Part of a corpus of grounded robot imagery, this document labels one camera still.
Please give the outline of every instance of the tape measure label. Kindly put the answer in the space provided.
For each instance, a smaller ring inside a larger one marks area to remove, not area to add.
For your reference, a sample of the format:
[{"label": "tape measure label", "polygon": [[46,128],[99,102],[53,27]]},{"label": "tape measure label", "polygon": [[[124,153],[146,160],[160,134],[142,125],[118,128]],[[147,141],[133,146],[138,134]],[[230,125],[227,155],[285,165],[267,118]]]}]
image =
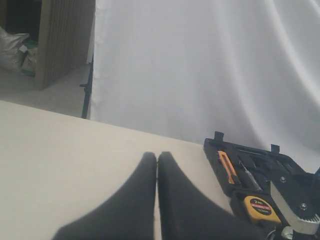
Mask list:
[{"label": "tape measure label", "polygon": [[252,198],[250,204],[254,210],[258,213],[269,216],[272,214],[271,208],[264,201],[261,201],[257,198]]}]

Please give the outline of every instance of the floor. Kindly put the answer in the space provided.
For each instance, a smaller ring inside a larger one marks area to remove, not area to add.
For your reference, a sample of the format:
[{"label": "floor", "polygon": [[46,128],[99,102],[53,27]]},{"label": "floor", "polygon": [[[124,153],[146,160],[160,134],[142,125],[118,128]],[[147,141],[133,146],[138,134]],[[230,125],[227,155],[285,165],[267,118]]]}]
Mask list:
[{"label": "floor", "polygon": [[0,69],[0,100],[50,112],[81,117],[89,66],[81,67],[45,90],[34,88],[34,78]]}]

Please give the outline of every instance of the yellow tape measure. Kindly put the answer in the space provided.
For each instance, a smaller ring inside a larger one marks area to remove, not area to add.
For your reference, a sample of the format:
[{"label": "yellow tape measure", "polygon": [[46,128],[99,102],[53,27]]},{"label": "yellow tape measure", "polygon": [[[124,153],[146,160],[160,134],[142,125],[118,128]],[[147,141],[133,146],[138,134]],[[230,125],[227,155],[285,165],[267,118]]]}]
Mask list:
[{"label": "yellow tape measure", "polygon": [[274,209],[265,200],[257,196],[247,196],[243,203],[252,223],[257,224],[259,221],[265,220],[275,224],[281,224]]}]

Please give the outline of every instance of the tool case latch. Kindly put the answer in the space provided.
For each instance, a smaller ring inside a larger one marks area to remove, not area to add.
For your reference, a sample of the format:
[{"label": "tool case latch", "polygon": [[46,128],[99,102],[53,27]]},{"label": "tool case latch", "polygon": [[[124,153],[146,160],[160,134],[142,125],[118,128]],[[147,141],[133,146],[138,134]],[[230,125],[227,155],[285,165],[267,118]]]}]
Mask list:
[{"label": "tool case latch", "polygon": [[271,144],[271,152],[273,152],[273,153],[275,153],[275,154],[280,153],[280,146],[279,146],[279,145]]}]

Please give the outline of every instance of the orange utility knife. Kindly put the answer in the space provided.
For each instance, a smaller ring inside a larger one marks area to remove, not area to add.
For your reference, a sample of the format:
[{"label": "orange utility knife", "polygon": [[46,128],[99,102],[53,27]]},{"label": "orange utility knife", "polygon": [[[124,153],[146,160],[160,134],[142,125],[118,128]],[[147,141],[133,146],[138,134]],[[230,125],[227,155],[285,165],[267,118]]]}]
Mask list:
[{"label": "orange utility knife", "polygon": [[228,155],[224,151],[218,151],[219,159],[228,174],[228,182],[233,185],[240,184],[239,178]]}]

